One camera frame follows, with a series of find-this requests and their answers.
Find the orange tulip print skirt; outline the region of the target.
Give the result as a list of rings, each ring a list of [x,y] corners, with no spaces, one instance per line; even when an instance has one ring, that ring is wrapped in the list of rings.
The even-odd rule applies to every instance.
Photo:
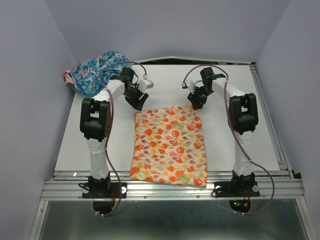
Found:
[[[138,111],[130,178],[206,188],[207,156],[200,113],[191,105]]]

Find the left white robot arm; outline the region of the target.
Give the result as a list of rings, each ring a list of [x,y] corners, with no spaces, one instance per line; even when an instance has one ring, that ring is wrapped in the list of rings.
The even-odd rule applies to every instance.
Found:
[[[113,75],[97,95],[82,100],[79,129],[88,144],[90,173],[87,183],[80,187],[86,195],[106,197],[111,193],[106,148],[113,125],[114,101],[124,96],[131,107],[141,111],[149,97],[146,91],[154,86],[147,72],[137,82],[133,82],[134,75],[134,70],[123,67],[121,73]]]

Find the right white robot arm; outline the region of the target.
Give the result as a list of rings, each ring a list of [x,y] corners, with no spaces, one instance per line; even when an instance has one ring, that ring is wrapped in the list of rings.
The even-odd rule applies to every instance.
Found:
[[[222,73],[216,74],[213,68]],[[245,93],[229,83],[229,75],[222,68],[205,64],[200,71],[202,85],[185,77],[182,88],[189,90],[187,99],[194,110],[203,108],[208,96],[217,93],[224,100],[227,124],[234,138],[234,166],[231,181],[226,182],[226,190],[235,195],[246,192],[258,192],[259,187],[253,171],[252,150],[253,133],[259,122],[257,97],[254,93]]]

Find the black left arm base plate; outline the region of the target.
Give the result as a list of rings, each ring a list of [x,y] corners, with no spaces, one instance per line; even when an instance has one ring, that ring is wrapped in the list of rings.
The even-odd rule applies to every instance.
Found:
[[[111,182],[108,189],[92,190],[89,188],[89,183],[79,183],[78,186],[82,189],[83,199],[125,199],[127,197],[128,184],[121,183],[121,188],[118,182]]]

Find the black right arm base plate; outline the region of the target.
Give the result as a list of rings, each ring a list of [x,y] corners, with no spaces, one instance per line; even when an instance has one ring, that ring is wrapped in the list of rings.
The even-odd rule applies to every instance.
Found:
[[[211,195],[215,198],[240,198],[240,197],[259,197],[260,191],[254,191],[257,187],[257,182],[254,184],[245,184],[240,186],[233,185],[230,181],[216,181],[214,182],[214,189]]]

